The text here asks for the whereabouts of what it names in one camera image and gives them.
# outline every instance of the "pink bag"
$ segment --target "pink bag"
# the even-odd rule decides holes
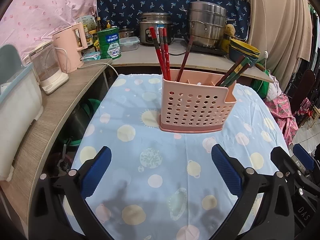
[[[282,131],[284,140],[287,146],[289,146],[298,131],[298,125],[296,119],[292,116],[288,97],[282,93],[271,101],[265,100],[264,103],[276,120],[276,123]]]

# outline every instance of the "metal screw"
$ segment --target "metal screw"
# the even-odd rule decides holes
[[[283,177],[283,173],[281,171],[277,171],[276,175],[278,178],[282,178]]]
[[[254,174],[254,169],[253,168],[247,168],[245,171],[250,175]]]
[[[77,174],[77,170],[71,170],[71,171],[68,172],[69,176],[74,176],[76,174]]]
[[[41,175],[40,175],[40,179],[45,179],[47,177],[47,174],[45,174],[45,173],[42,173]]]

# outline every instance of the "blue bowl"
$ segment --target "blue bowl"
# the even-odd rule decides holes
[[[247,57],[247,58],[249,58],[249,59],[251,60],[252,63],[249,64],[250,67],[253,67],[254,64],[258,61],[258,57],[249,56],[249,55],[247,55],[247,54],[242,53],[242,52],[239,51],[239,50],[236,50],[236,49],[233,48],[232,46],[229,46],[229,58],[230,58],[233,62],[236,62],[236,61],[239,59],[239,57],[241,57],[242,55],[245,56],[245,57]]]

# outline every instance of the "stainless steel pot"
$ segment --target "stainless steel pot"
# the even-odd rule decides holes
[[[196,1],[188,9],[187,37],[194,36],[193,44],[215,48],[223,38],[227,10],[217,4]]]
[[[119,39],[134,37],[134,29],[129,29],[127,26],[123,26],[121,30],[119,30]]]
[[[150,27],[154,27],[158,38],[158,28],[164,27],[167,29],[168,44],[173,40],[172,21],[170,13],[162,12],[145,12],[140,18],[140,42],[145,45],[153,45],[150,34]]]

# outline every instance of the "tablecloth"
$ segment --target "tablecloth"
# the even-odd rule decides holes
[[[208,240],[235,204],[211,159],[219,143],[244,167],[273,175],[270,152],[288,148],[270,111],[249,87],[236,84],[237,103],[222,131],[180,134],[161,131],[162,77],[119,75],[93,116],[72,168],[103,147],[111,164],[86,201],[115,240]],[[261,203],[258,195],[242,229],[247,231]],[[67,200],[74,230],[82,233]]]

